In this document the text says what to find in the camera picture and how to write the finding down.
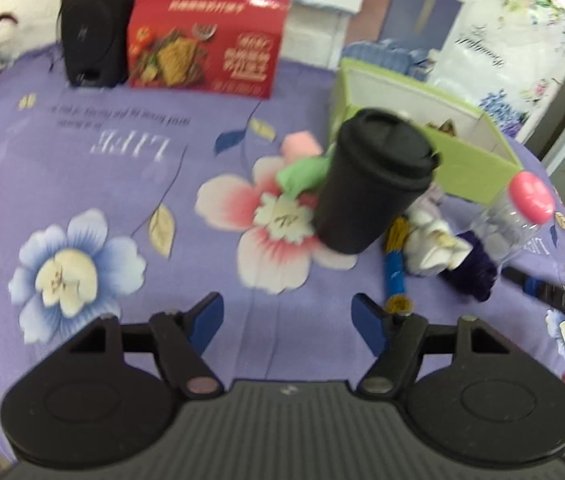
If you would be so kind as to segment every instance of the black cup lid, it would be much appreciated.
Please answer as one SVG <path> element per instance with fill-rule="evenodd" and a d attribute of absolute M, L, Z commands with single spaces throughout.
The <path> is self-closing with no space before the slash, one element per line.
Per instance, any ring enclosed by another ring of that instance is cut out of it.
<path fill-rule="evenodd" d="M 418 128 L 374 108 L 363 108 L 346 121 L 338 144 L 364 171 L 410 189 L 426 188 L 440 164 Z"/>

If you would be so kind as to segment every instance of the pink bottle cap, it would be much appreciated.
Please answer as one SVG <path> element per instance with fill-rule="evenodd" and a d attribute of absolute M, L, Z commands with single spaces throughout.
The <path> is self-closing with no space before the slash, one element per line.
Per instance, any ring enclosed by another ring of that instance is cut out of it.
<path fill-rule="evenodd" d="M 555 202 L 547 186 L 528 171 L 520 171 L 511 179 L 509 196 L 518 211 L 534 224 L 546 223 L 555 210 Z"/>

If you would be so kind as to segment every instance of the blue leaf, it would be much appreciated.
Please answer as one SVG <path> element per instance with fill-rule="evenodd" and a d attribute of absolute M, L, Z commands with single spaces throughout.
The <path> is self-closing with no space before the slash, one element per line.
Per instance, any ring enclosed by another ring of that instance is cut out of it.
<path fill-rule="evenodd" d="M 555 224 L 551 226 L 549 232 L 551 233 L 551 240 L 553 242 L 553 246 L 558 247 L 558 233 L 555 232 Z"/>
<path fill-rule="evenodd" d="M 246 130 L 234 130 L 232 132 L 223 132 L 219 134 L 216 139 L 216 144 L 213 147 L 213 152 L 218 155 L 219 153 L 233 148 L 240 144 L 246 136 Z"/>

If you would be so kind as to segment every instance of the lime green box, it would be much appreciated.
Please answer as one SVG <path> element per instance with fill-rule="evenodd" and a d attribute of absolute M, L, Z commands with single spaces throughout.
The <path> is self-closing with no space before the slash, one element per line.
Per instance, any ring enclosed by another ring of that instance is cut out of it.
<path fill-rule="evenodd" d="M 436 181 L 445 192 L 486 204 L 522 165 L 493 121 L 479 108 L 391 70 L 342 59 L 331 91 L 330 140 L 361 108 L 380 108 L 410 120 L 441 153 Z M 428 128 L 451 119 L 456 137 Z"/>

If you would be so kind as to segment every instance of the black speaker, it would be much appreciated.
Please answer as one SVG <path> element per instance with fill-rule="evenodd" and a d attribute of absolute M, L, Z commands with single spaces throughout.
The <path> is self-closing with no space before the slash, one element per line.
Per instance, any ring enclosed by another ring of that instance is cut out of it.
<path fill-rule="evenodd" d="M 134 0 L 62 0 L 60 37 L 74 86 L 113 87 L 127 79 L 127 24 Z"/>

